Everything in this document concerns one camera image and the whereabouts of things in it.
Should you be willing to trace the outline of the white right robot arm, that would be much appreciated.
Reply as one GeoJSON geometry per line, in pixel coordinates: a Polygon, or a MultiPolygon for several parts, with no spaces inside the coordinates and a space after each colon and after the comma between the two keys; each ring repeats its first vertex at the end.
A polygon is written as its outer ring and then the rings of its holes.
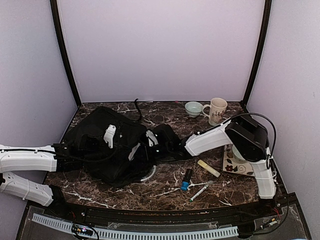
{"type": "Polygon", "coordinates": [[[208,130],[198,131],[179,139],[167,124],[161,124],[146,133],[147,144],[157,159],[171,156],[174,160],[189,160],[204,152],[233,145],[250,163],[262,201],[255,205],[255,213],[266,217],[275,208],[275,176],[272,170],[273,150],[268,130],[256,121],[254,113],[233,116],[208,130]]]}

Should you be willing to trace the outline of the pink notebook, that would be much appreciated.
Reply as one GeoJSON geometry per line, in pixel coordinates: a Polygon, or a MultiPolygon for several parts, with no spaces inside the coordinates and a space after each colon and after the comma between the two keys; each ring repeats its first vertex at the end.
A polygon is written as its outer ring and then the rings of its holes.
{"type": "Polygon", "coordinates": [[[136,153],[136,151],[138,150],[138,148],[140,147],[140,145],[141,145],[141,144],[138,143],[136,146],[134,146],[134,147],[132,148],[130,154],[128,155],[128,160],[129,160],[129,161],[132,161],[132,160],[133,160],[133,158],[134,158],[134,156],[135,156],[135,153],[136,153]]]}

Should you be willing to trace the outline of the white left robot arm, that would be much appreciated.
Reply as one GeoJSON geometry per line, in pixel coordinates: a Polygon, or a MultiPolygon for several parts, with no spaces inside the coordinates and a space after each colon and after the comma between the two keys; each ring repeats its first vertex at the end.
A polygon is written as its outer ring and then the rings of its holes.
{"type": "Polygon", "coordinates": [[[15,171],[71,172],[85,168],[107,182],[107,165],[120,147],[120,127],[89,124],[69,130],[62,143],[39,147],[0,147],[0,191],[51,208],[60,218],[71,213],[60,187],[39,184],[15,171]]]}

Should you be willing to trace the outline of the black student bag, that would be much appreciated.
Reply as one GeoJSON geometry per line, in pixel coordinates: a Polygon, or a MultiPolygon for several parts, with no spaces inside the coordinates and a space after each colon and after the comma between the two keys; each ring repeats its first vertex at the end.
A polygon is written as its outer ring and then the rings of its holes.
{"type": "Polygon", "coordinates": [[[99,106],[76,126],[96,125],[106,131],[109,125],[116,126],[113,148],[105,143],[101,158],[92,154],[92,159],[81,159],[83,166],[94,178],[115,187],[122,188],[131,183],[139,183],[155,166],[152,149],[148,145],[147,127],[138,120],[132,120],[115,110],[99,106]],[[132,148],[140,143],[132,161],[128,156],[132,148]]]}

